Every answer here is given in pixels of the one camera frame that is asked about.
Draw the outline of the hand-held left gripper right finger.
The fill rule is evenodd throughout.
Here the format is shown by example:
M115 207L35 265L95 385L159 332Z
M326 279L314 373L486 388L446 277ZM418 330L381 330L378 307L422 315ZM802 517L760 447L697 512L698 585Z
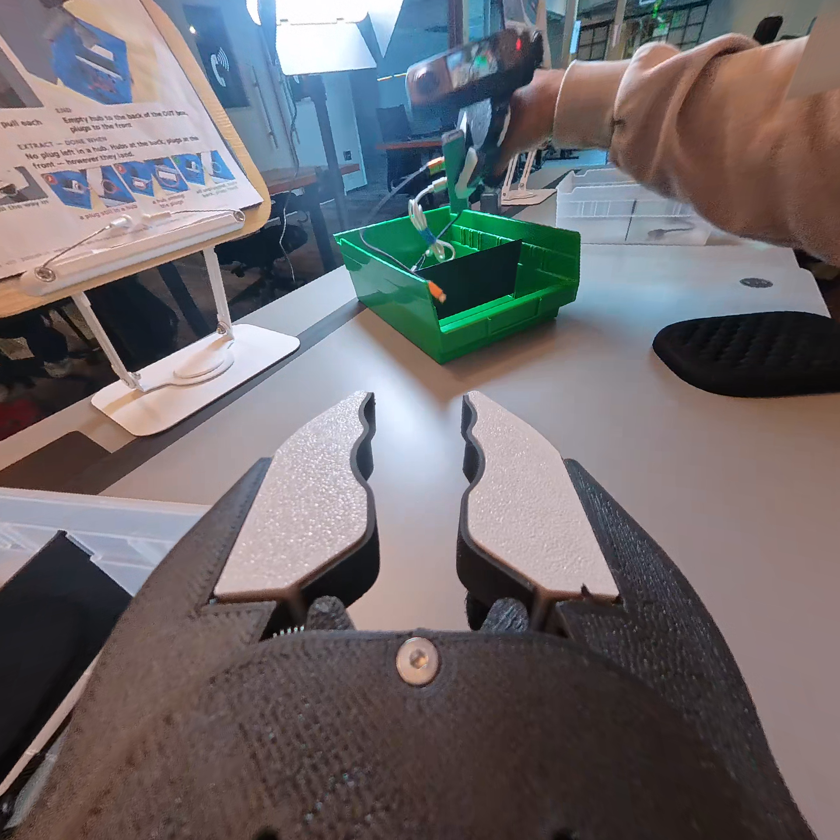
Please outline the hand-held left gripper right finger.
M560 451L482 392L463 397L457 574L489 610L501 599L545 614L555 603L621 596Z

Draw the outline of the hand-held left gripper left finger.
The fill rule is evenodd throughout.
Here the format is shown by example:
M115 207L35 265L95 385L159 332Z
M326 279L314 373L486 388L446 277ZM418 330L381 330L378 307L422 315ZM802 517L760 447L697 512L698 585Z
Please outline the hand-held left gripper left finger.
M375 395L354 392L279 446L215 585L219 602L351 606L380 570Z

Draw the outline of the green plastic bin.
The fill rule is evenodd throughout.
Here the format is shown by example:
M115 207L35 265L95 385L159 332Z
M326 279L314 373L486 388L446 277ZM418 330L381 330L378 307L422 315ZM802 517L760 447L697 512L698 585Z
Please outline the green plastic bin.
M455 259L521 240L513 299L497 301L440 320L434 299L443 292L418 275L444 262L433 255L410 269L427 249L409 217L347 230L334 236L357 298L438 363L483 349L514 333L557 317L577 296L581 278L581 236L575 231L518 218L448 206L428 213L429 229L455 249Z

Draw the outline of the person's right forearm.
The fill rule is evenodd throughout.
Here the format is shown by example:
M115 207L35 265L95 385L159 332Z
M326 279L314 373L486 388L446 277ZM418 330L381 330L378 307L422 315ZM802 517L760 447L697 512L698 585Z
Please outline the person's right forearm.
M809 38L758 45L729 34L678 51L574 61L553 140L606 150L647 189L722 231L838 266L838 87L790 97Z

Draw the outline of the person's right hand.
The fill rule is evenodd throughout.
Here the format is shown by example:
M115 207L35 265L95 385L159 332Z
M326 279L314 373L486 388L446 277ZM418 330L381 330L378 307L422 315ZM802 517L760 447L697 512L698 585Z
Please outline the person's right hand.
M552 144L556 149L609 149L621 62L573 61L566 69L538 69L529 84L515 90L509 120L492 171L506 174L521 153Z

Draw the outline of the small white stand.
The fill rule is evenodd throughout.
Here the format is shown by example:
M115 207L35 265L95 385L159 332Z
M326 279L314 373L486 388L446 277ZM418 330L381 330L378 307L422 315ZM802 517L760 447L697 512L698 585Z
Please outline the small white stand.
M549 188L530 188L529 178L533 164L538 156L538 150L527 153L520 173L519 180L514 182L514 175L518 170L518 160L511 160L500 189L501 207L529 207L539 205L552 194Z

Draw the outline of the black bin divider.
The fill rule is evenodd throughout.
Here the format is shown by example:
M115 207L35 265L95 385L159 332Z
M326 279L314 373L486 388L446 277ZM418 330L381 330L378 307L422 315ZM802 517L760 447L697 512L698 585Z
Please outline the black bin divider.
M59 531L1 590L1 775L100 653L131 594Z
M513 240L420 269L418 275L445 296L434 299L438 318L513 299L521 251L522 241Z

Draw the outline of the clear plastic bin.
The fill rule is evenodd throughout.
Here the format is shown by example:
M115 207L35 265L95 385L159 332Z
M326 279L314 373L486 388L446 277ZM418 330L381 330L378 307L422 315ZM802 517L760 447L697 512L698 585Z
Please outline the clear plastic bin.
M2 489L2 586L63 531L133 598L152 570L205 511L203 506L178 503ZM14 833L43 789L58 757L70 714L98 656L24 757L2 779L2 837Z
M697 245L712 226L689 205L662 197L613 166L567 174L556 187L555 226L585 245Z

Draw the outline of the studio light on stand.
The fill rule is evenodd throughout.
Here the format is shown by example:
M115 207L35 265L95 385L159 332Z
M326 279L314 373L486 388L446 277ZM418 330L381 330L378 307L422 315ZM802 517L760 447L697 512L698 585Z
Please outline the studio light on stand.
M246 1L245 7L282 79L297 79L302 98L313 104L335 211L340 228L347 229L346 192L324 78L375 69L391 43L403 2Z

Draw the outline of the white document stand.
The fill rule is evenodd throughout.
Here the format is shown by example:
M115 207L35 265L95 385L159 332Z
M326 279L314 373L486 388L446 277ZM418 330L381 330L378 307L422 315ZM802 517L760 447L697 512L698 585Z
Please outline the white document stand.
M254 325L234 325L212 239L245 226L242 209L134 211L118 215L79 243L60 250L20 277L35 298L69 291L70 299L103 349L118 380L91 397L99 413L135 438L160 434L290 357L300 341ZM217 327L207 336L131 371L119 356L85 292L94 280L138 268L178 249L202 247Z

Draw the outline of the black office chair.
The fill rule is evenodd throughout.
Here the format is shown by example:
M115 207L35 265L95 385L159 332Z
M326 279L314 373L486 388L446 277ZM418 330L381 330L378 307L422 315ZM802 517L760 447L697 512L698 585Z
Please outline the black office chair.
M257 269L263 277L269 276L277 260L308 242L303 227L290 221L290 215L300 208L300 200L301 196L294 192L273 195L269 221L263 227L249 236L216 246L220 266L227 267L237 277L243 277L251 269Z

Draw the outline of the dark phone icon sign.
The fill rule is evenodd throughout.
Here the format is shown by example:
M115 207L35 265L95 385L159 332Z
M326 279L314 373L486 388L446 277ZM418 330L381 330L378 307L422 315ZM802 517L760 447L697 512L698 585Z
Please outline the dark phone icon sign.
M185 4L183 11L206 77L223 108L248 108L250 101L221 11L199 4Z

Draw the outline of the black textured pad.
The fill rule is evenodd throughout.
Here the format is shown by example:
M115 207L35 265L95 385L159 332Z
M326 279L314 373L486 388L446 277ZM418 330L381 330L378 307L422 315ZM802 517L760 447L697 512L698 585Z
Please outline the black textured pad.
M683 382L740 398L839 393L839 325L805 311L698 318L662 328L653 352Z

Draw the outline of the printed instruction sheet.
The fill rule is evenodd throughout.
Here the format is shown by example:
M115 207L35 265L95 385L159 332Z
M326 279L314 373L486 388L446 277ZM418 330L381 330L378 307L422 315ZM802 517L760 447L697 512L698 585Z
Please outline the printed instruction sheet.
M2 278L261 195L143 2L1 3Z

